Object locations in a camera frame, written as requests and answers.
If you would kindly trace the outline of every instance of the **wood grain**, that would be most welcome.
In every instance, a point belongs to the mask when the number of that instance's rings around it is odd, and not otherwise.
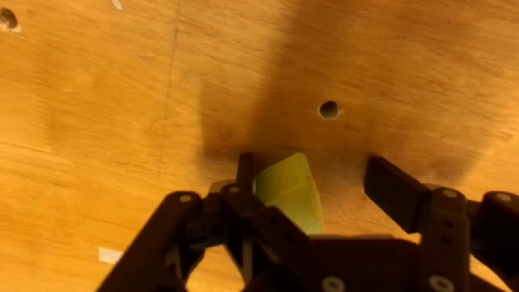
[[[513,2],[0,7],[19,22],[0,33],[1,291],[92,291],[97,247],[122,250],[166,192],[204,193],[241,151],[303,151],[330,234],[401,236],[361,193],[369,155],[473,200],[519,192]],[[341,114],[322,120],[324,101]],[[210,252],[189,286],[236,279]]]

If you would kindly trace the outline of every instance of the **yellow object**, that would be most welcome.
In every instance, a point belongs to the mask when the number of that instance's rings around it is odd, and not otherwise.
[[[303,232],[322,232],[319,192],[303,155],[264,169],[255,177],[255,197],[267,206],[277,206]]]

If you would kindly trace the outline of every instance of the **wooden surface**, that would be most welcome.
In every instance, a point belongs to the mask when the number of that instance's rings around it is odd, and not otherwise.
[[[0,33],[0,291],[92,291],[98,247],[122,250],[166,192],[230,179],[239,151],[307,155],[330,234],[401,236],[361,193],[367,155],[474,200],[519,192],[515,2],[0,7],[20,26]],[[189,286],[236,279],[210,252]]]

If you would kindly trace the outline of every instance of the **yellow sponge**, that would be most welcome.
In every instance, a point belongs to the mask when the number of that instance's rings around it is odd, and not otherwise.
[[[301,153],[264,169],[255,177],[255,197],[267,206],[277,206],[303,232],[322,232],[319,192]]]

